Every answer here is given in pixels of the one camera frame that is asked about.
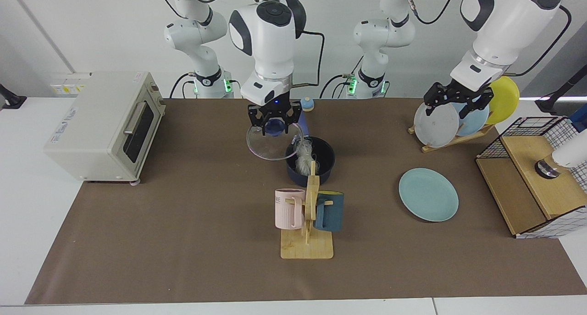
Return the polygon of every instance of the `oven window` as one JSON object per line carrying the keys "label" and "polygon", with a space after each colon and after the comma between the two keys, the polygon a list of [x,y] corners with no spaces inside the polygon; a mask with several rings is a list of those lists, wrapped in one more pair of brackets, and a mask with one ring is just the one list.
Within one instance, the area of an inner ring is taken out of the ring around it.
{"label": "oven window", "polygon": [[155,114],[153,114],[153,110],[151,110],[151,107],[149,107],[149,104],[147,103],[143,115],[141,115],[141,119],[138,122],[136,131],[134,134],[126,137],[123,150],[133,163],[137,162],[138,154],[140,154],[141,149],[143,148],[143,144],[147,138],[149,129],[151,129],[151,124],[153,123],[154,118]]}

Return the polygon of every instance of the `white wall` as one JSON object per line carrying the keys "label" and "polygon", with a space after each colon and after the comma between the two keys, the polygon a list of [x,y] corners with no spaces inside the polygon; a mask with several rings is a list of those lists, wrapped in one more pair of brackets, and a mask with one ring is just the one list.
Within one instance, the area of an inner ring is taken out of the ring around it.
{"label": "white wall", "polygon": [[[163,28],[177,17],[163,0],[23,0],[72,66],[79,72],[97,70],[151,71],[163,92],[168,92],[176,77],[191,69],[183,53],[171,49],[163,40]],[[366,19],[385,18],[379,11],[379,0],[300,0],[308,13],[307,28],[322,31],[327,47],[322,69],[324,83],[330,76],[350,72],[361,55],[354,44],[354,25]],[[420,16],[430,20],[446,0],[416,0]],[[251,0],[219,0],[214,10],[225,17],[233,8]],[[392,81],[393,96],[420,97],[434,81],[447,83],[449,72],[470,48],[475,37],[461,20],[460,0],[454,0],[445,15],[434,25],[416,23],[417,37],[411,46],[389,49],[387,77]],[[562,45],[587,20],[587,5],[581,0],[564,0],[574,15],[568,34],[555,47],[545,62],[525,77],[516,79],[521,89],[541,70]],[[518,72],[530,66],[547,48],[564,25],[558,13],[549,29],[511,68]],[[304,35],[297,41],[296,83],[314,81],[319,38]],[[237,51],[229,37],[210,47],[216,50],[220,63],[243,81],[252,71],[252,58]],[[294,96],[317,96],[321,88],[294,90]]]}
{"label": "white wall", "polygon": [[[587,24],[566,43],[543,70],[524,89],[522,96],[543,96],[564,85],[587,64]],[[587,77],[569,90],[565,96],[587,96]]]}
{"label": "white wall", "polygon": [[18,95],[52,96],[52,72],[69,70],[17,0],[0,0],[0,83]]}

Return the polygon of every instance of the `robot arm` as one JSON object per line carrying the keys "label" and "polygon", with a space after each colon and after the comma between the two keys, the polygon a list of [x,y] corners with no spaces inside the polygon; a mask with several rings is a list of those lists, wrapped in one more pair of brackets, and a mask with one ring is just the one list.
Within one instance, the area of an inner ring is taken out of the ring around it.
{"label": "robot arm", "polygon": [[424,102],[434,108],[467,103],[460,113],[483,110],[493,94],[486,91],[517,60],[554,17],[561,0],[463,0],[461,16],[477,33],[472,48],[451,72],[451,83],[434,83]]}
{"label": "robot arm", "polygon": [[231,95],[226,87],[230,73],[218,65],[218,58],[205,43],[220,39],[227,33],[222,14],[197,0],[174,0],[176,10],[186,19],[167,25],[164,37],[174,49],[188,55],[194,66],[194,91],[200,98],[222,98]]}
{"label": "robot arm", "polygon": [[380,0],[379,7],[387,20],[362,21],[354,28],[354,41],[364,54],[359,78],[354,78],[350,87],[350,95],[355,98],[372,98],[380,93],[389,62],[381,49],[405,47],[415,37],[407,0]]}
{"label": "robot arm", "polygon": [[[227,32],[224,18],[205,3],[212,1],[176,0],[180,14],[188,19],[168,25],[166,39],[193,60],[197,88],[203,85],[211,89],[219,84],[216,97],[223,97],[220,91],[224,84],[216,80],[222,78],[224,71],[218,66],[214,51],[201,45]],[[287,126],[297,122],[301,113],[299,102],[289,102],[289,91],[294,71],[294,41],[305,28],[306,12],[298,0],[254,1],[257,3],[233,11],[229,22],[235,47],[255,59],[255,70],[243,83],[241,94],[255,104],[249,106],[252,125],[264,128],[270,119],[280,118],[287,132]]]}

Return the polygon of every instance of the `dark teal mug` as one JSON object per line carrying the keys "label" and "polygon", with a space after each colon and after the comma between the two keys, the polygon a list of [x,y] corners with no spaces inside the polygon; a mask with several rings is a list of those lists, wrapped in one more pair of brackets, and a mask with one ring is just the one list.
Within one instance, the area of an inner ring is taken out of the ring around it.
{"label": "dark teal mug", "polygon": [[342,229],[344,194],[336,191],[319,191],[316,202],[314,228],[319,231],[338,232]]}

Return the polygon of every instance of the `mug rack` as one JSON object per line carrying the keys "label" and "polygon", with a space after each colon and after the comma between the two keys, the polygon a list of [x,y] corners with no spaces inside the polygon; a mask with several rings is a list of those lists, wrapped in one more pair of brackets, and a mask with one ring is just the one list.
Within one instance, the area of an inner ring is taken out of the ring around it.
{"label": "mug rack", "polygon": [[[314,229],[319,188],[320,177],[316,175],[316,162],[313,161],[306,186],[306,200],[302,202],[304,225],[302,229],[281,230],[282,259],[331,259],[334,256],[332,232]],[[332,204],[332,201],[326,201],[324,205]]]}

